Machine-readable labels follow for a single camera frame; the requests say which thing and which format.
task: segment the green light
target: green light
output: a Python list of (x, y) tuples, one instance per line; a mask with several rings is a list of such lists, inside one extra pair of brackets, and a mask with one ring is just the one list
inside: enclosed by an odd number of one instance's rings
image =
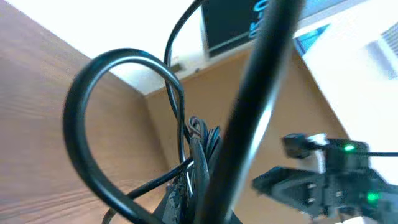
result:
[(368, 193), (368, 202), (369, 203), (374, 203), (374, 202), (378, 201), (379, 198), (380, 198), (379, 193), (374, 193), (374, 192)]
[(346, 151), (346, 152), (351, 152), (352, 150), (354, 150), (355, 149), (355, 147), (353, 146), (353, 145), (346, 145), (345, 147), (344, 147), (344, 151)]

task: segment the beige wall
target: beige wall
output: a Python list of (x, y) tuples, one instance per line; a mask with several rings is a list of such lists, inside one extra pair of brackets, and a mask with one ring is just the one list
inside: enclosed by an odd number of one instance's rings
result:
[[(248, 52), (237, 54), (184, 80), (186, 119), (196, 115), (206, 120), (208, 127), (221, 125), (224, 130), (247, 58)], [(166, 92), (162, 90), (149, 95), (147, 104), (167, 161), (173, 167), (178, 164), (177, 123)], [(274, 115), (235, 208), (237, 216), (243, 223), (308, 222), (299, 212), (264, 196), (259, 197), (250, 187), (253, 178), (274, 166), (295, 166), (295, 161), (284, 156), (279, 140), (289, 133), (328, 133), (335, 138), (346, 137), (343, 128), (296, 53), (289, 63), (288, 75), (283, 82)]]
[[(108, 208), (77, 176), (62, 133), (67, 91), (89, 59), (3, 0), (0, 30), (0, 223), (101, 223)], [(91, 95), (86, 132), (125, 192), (167, 170), (144, 97), (110, 73)], [(138, 202), (154, 210), (163, 194)]]

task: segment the tan panel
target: tan panel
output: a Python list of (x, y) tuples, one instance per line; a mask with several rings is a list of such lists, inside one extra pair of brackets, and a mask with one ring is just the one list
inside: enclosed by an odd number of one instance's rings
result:
[[(225, 129), (247, 58), (248, 52), (241, 53), (183, 83), (187, 119), (197, 115), (206, 120), (208, 127), (213, 128), (219, 124), (222, 130)], [(166, 92), (159, 91), (148, 96), (147, 103), (167, 161), (170, 166), (175, 166), (178, 163), (176, 121)], [(243, 223), (308, 223), (299, 212), (266, 197), (259, 197), (250, 187), (253, 178), (274, 166), (295, 165), (293, 160), (284, 156), (279, 140), (289, 133), (328, 133), (335, 138), (346, 137), (297, 54), (293, 55), (289, 64), (288, 77), (283, 82), (267, 134), (235, 209)]]
[[(0, 30), (0, 223), (101, 223), (107, 207), (76, 175), (62, 135), (67, 91), (88, 58), (3, 0)], [(86, 130), (125, 192), (167, 170), (145, 99), (110, 73), (91, 96)], [(138, 201), (154, 210), (163, 193)]]

